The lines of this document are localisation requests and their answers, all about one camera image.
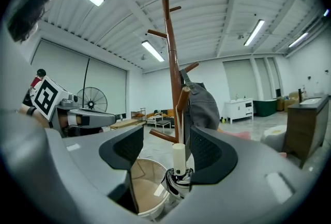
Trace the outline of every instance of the red object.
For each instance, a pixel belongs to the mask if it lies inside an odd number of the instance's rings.
[[[35,78],[34,78],[34,80],[33,80],[33,82],[31,83],[31,87],[32,88],[34,88],[35,86],[36,86],[36,84],[38,83],[38,82],[40,82],[41,81],[41,79],[39,79],[39,77],[38,76],[36,76]]]

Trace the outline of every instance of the wooden table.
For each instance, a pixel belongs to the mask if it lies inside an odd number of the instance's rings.
[[[114,125],[111,125],[110,128],[119,129],[119,128],[123,128],[123,127],[133,126],[133,125],[136,125],[137,123],[138,123],[138,120],[129,119],[129,120],[121,121],[121,122],[116,122]]]

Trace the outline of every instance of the wooden dresser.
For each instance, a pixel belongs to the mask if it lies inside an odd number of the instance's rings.
[[[306,99],[288,108],[288,126],[283,151],[292,153],[305,161],[322,146],[325,137],[328,111],[328,96]]]

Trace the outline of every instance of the wooden coat rack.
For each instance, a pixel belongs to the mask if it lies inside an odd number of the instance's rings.
[[[163,16],[164,16],[164,24],[165,24],[165,31],[166,34],[155,31],[155,30],[148,30],[147,32],[151,35],[155,35],[167,40],[167,48],[168,48],[168,55],[169,55],[169,68],[170,68],[170,79],[171,79],[171,92],[172,92],[172,105],[174,109],[174,125],[175,125],[175,137],[170,135],[161,133],[155,129],[150,130],[150,134],[162,138],[164,140],[179,143],[179,128],[182,124],[182,111],[187,104],[188,96],[190,93],[190,89],[188,87],[182,88],[181,78],[180,78],[180,71],[178,65],[178,58],[177,58],[177,49],[176,49],[176,42],[174,36],[174,30],[172,27],[172,22],[170,18],[170,13],[172,11],[176,11],[181,9],[181,6],[171,8],[169,7],[169,0],[162,0],[162,7],[163,7]],[[188,67],[185,68],[186,72],[191,71],[192,69],[196,68],[199,65],[198,62],[195,62]],[[176,109],[178,111],[179,120],[177,120]]]

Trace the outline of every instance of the bucket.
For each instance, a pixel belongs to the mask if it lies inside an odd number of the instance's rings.
[[[138,158],[131,168],[134,196],[139,208],[138,216],[148,220],[157,218],[164,208],[169,193],[161,185],[166,168],[156,161]]]

